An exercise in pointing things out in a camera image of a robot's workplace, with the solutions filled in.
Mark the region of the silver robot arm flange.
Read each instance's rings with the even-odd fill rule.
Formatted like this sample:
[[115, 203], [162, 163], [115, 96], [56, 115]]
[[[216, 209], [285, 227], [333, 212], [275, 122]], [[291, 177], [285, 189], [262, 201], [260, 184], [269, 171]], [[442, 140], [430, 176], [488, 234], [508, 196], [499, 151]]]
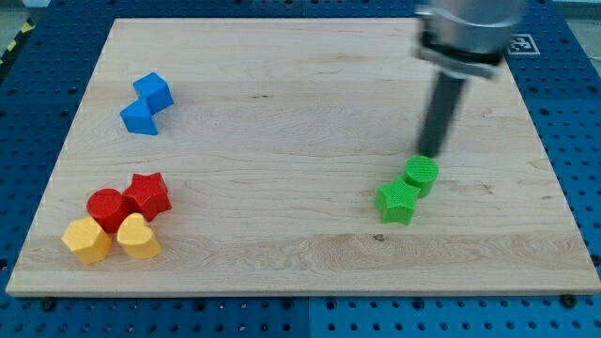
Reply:
[[457, 78], [490, 79], [525, 7], [525, 0], [428, 0], [415, 10], [414, 54]]

